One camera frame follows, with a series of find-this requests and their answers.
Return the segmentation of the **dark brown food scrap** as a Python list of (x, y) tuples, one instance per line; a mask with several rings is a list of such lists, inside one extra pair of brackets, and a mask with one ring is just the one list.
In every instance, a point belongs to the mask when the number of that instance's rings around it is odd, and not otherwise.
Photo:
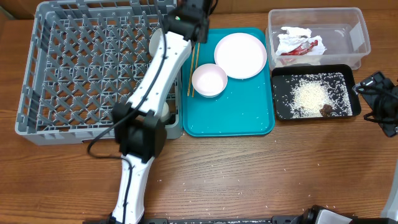
[(332, 108), (331, 105), (328, 105), (328, 104), (323, 105), (323, 108), (320, 109), (320, 114), (321, 114), (323, 117), (329, 117), (329, 116), (331, 116), (331, 113), (332, 113), (332, 112), (333, 112), (333, 108)]

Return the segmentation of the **white rice pile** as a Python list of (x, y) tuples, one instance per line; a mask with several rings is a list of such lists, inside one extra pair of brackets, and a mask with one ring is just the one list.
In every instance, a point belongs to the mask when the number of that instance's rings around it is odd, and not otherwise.
[[(340, 72), (275, 76), (272, 78), (272, 91), (279, 119), (353, 115), (345, 78)], [(325, 104), (333, 108), (329, 117), (320, 114)]]

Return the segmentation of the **red snack wrapper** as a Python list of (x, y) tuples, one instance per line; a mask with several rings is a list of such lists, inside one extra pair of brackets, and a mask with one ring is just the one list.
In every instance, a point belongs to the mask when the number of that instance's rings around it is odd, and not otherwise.
[(292, 51), (281, 53), (281, 55), (305, 55), (317, 45), (318, 40), (314, 40), (313, 42), (306, 41)]

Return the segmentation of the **white paper cup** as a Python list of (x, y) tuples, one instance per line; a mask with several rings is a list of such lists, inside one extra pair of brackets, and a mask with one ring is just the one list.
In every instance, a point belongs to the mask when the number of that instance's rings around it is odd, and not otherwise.
[(170, 117), (171, 117), (171, 115), (170, 115), (169, 105), (167, 102), (164, 102), (160, 120), (161, 120), (161, 122), (167, 124), (170, 120)]

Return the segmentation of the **grey bowl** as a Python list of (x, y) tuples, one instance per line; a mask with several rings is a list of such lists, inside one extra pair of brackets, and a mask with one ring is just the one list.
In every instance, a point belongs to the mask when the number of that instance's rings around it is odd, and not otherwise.
[(158, 49), (159, 42), (163, 36), (163, 32), (161, 28), (158, 28), (150, 38), (149, 42), (149, 53), (153, 57)]

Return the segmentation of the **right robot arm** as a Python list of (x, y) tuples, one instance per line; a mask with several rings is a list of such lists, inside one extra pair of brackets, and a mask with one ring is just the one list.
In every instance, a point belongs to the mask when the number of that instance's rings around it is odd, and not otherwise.
[[(397, 85), (386, 78), (382, 72), (376, 72), (353, 87), (361, 94), (371, 108), (371, 112), (363, 116), (364, 120), (377, 123), (383, 133), (389, 137), (397, 136)], [(392, 187), (381, 218), (397, 221), (397, 161)]]

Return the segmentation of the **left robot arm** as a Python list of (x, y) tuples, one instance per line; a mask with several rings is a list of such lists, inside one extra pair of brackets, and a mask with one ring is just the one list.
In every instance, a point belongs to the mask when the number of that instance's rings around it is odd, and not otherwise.
[(160, 37), (151, 40), (156, 49), (143, 80), (125, 104), (114, 105), (122, 174), (110, 223), (139, 223), (144, 216), (150, 167), (167, 137), (162, 119), (166, 97), (193, 46), (207, 41), (210, 14), (216, 5), (210, 0), (182, 1), (161, 17)]

